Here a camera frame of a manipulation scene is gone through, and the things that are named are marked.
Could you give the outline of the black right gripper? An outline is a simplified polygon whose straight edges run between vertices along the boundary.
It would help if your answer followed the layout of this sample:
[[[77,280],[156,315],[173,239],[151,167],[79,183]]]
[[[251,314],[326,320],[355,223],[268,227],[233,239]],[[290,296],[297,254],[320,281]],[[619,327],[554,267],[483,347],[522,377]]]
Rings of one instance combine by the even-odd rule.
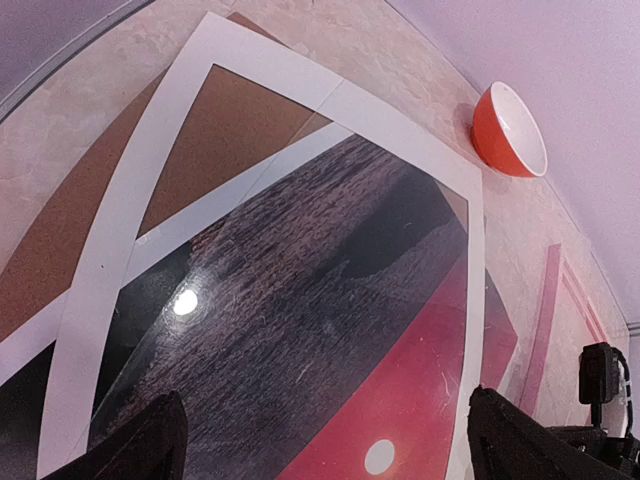
[[[547,431],[576,450],[589,455],[605,465],[638,465],[639,440],[631,433],[633,406],[630,400],[624,403],[624,432],[613,437],[608,430],[594,421],[589,426],[548,427]]]

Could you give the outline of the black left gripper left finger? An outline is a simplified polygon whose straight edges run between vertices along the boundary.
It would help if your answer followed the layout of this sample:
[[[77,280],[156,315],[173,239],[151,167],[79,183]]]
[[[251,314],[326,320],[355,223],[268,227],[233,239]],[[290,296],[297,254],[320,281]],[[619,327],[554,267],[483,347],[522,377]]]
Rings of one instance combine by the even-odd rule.
[[[156,397],[88,453],[47,477],[54,480],[181,479],[188,420],[179,394]]]

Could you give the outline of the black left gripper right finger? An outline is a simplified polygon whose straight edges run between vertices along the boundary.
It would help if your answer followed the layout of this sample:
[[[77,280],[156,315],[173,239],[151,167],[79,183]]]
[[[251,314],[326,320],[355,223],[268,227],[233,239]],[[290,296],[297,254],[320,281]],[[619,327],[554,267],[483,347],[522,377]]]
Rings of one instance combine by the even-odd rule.
[[[605,465],[547,431],[497,391],[469,400],[468,441],[476,479],[637,479],[638,465]]]

